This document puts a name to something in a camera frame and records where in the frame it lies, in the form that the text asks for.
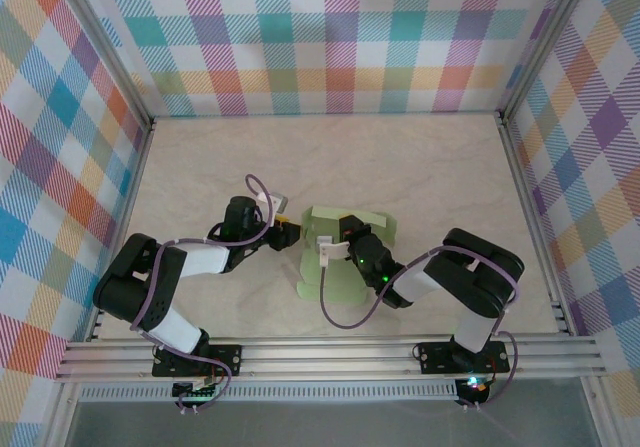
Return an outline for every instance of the wooden floor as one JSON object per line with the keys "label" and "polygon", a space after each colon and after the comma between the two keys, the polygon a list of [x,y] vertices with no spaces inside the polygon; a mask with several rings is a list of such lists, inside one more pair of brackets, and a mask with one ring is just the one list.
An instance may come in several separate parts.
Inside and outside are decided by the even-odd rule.
{"label": "wooden floor", "polygon": [[[490,115],[253,117],[161,120],[133,210],[129,234],[160,242],[202,237],[246,173],[289,197],[297,221],[312,205],[386,211],[398,220],[394,258],[407,263],[439,245],[453,227],[512,250],[525,262],[522,297],[503,322],[513,332],[555,332],[546,286],[502,143]],[[301,300],[302,242],[267,247],[228,275],[181,281],[174,306],[212,336],[398,335],[452,333],[463,307],[435,292],[409,309],[381,305],[360,329],[341,331],[316,302]],[[359,307],[330,305],[353,323]],[[101,338],[127,338],[105,319]]]}

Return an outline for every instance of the checkered pattern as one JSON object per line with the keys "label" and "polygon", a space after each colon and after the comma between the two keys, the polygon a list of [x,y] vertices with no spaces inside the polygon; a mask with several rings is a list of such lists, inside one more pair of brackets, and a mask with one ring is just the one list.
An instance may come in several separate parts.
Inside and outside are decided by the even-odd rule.
{"label": "checkered pattern", "polygon": [[84,330],[142,129],[65,0],[0,0],[0,446]]}
{"label": "checkered pattern", "polygon": [[197,116],[493,111],[535,0],[115,2],[156,113]]}
{"label": "checkered pattern", "polygon": [[500,99],[500,106],[498,110],[504,109],[507,102],[511,98],[511,94],[513,93],[516,82],[520,79],[520,74],[522,74],[523,69],[529,63],[529,60],[531,60],[531,56],[535,52],[538,45],[540,34],[547,26],[547,23],[551,19],[553,11],[557,7],[559,1],[560,0],[547,0],[547,3],[542,10],[542,14],[536,22],[536,26],[531,32],[531,36],[529,37],[529,40],[527,40],[527,44],[522,51],[522,55],[520,55],[520,59],[518,60],[515,69],[513,69],[511,77],[509,78],[509,82],[507,83],[507,88],[505,89],[504,93],[502,94],[502,98]]}
{"label": "checkered pattern", "polygon": [[581,0],[513,134],[581,334],[640,436],[640,0]]}

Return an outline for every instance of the metal corner post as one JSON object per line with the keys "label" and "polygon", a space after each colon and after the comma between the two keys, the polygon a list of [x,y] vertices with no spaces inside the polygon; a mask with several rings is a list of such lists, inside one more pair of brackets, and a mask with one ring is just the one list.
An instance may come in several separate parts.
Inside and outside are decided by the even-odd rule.
{"label": "metal corner post", "polygon": [[82,25],[82,29],[96,49],[98,57],[105,64],[116,86],[129,104],[134,116],[147,130],[153,125],[153,116],[145,105],[140,92],[122,64],[113,44],[109,40],[100,20],[95,15],[88,0],[66,0]]}
{"label": "metal corner post", "polygon": [[[152,140],[153,129],[145,131],[129,195],[127,196],[122,216],[118,222],[118,230],[116,231],[114,241],[110,248],[110,260],[116,256],[118,249],[124,243]],[[84,341],[90,342],[93,339],[93,332],[99,315],[100,311],[96,307],[93,307],[83,336]],[[38,437],[37,445],[57,447],[65,444],[80,392],[81,389],[79,385],[59,382],[54,384],[53,392],[45,409],[43,428]]]}
{"label": "metal corner post", "polygon": [[513,117],[524,101],[536,76],[540,72],[540,69],[542,69],[558,38],[560,38],[562,31],[569,22],[569,18],[579,1],[580,0],[560,0],[560,2],[558,2],[558,5],[551,14],[550,20],[540,34],[533,55],[529,59],[529,62],[527,62],[522,74],[520,74],[511,97],[507,101],[503,111],[503,118],[507,121]]}
{"label": "metal corner post", "polygon": [[505,156],[511,170],[511,176],[520,198],[520,204],[522,211],[529,228],[529,235],[531,235],[531,241],[538,257],[538,262],[542,269],[545,282],[547,284],[547,290],[549,291],[549,298],[552,303],[559,303],[560,308],[564,315],[567,330],[570,334],[576,334],[576,325],[571,318],[569,311],[569,304],[560,286],[560,279],[553,262],[553,256],[547,246],[544,230],[542,228],[542,220],[535,208],[535,202],[531,195],[531,189],[527,184],[526,177],[523,171],[523,164],[518,156],[516,146],[513,143],[513,139],[509,134],[507,126],[504,124],[504,120],[496,113],[496,125],[498,132],[500,133],[500,139],[504,147]]}

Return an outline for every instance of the black bracket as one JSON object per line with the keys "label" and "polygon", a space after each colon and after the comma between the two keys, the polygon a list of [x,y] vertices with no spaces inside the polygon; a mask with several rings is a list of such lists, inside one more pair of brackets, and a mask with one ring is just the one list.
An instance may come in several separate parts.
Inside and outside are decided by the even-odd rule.
{"label": "black bracket", "polygon": [[[205,345],[197,355],[227,364],[233,377],[240,374],[241,345]],[[210,377],[212,374],[217,377],[226,375],[222,367],[213,366],[208,362],[188,360],[164,349],[155,349],[154,357],[153,369],[151,370],[153,377]]]}
{"label": "black bracket", "polygon": [[471,369],[454,360],[451,342],[423,342],[414,348],[422,374],[498,374],[510,371],[504,342],[490,341],[473,356]]}

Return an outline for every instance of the white clip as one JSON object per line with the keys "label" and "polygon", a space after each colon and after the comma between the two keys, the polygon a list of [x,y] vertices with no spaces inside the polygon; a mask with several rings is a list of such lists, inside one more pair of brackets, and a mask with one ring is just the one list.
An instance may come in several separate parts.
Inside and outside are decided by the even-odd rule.
{"label": "white clip", "polygon": [[[277,192],[271,192],[269,197],[271,198],[271,207],[273,213],[271,215],[271,219],[268,219],[269,227],[273,227],[273,224],[276,221],[276,214],[281,214],[284,208],[281,206],[286,206],[285,197],[282,194],[278,194]],[[264,195],[264,192],[260,192],[257,195],[258,201],[268,205],[267,196]]]}
{"label": "white clip", "polygon": [[339,244],[322,243],[319,246],[320,267],[328,267],[329,259],[346,259],[349,257],[349,242]]}

